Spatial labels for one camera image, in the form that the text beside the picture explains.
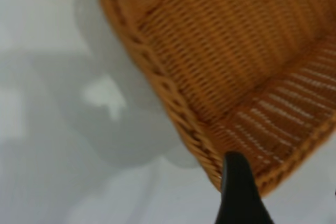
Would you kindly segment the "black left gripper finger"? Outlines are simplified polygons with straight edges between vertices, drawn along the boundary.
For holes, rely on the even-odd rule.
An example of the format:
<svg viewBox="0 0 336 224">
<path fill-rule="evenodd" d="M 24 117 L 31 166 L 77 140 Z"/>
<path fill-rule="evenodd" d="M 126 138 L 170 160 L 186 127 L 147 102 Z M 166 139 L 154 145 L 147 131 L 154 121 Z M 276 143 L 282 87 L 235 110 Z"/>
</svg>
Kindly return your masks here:
<svg viewBox="0 0 336 224">
<path fill-rule="evenodd" d="M 227 152 L 223 161 L 221 205 L 216 223 L 273 223 L 246 157 Z"/>
</svg>

